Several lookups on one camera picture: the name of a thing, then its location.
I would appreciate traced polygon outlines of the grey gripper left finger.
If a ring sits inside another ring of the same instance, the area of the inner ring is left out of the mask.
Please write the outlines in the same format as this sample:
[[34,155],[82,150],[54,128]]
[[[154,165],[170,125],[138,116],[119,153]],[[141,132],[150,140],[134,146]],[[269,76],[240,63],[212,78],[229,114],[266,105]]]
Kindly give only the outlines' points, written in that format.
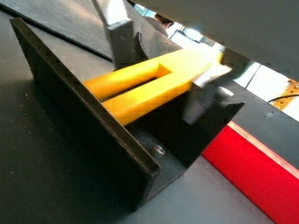
[[141,45],[142,34],[135,32],[134,20],[127,15],[125,1],[93,0],[93,3],[105,23],[115,69],[133,66],[146,55]]

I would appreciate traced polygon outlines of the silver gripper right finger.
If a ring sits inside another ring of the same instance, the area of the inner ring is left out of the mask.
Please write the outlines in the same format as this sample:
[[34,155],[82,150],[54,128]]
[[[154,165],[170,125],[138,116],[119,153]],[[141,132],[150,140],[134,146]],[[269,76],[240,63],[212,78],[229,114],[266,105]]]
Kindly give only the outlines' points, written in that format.
[[213,66],[191,83],[182,119],[194,125],[214,102],[224,103],[234,96],[221,84],[221,79],[232,72],[229,66]]

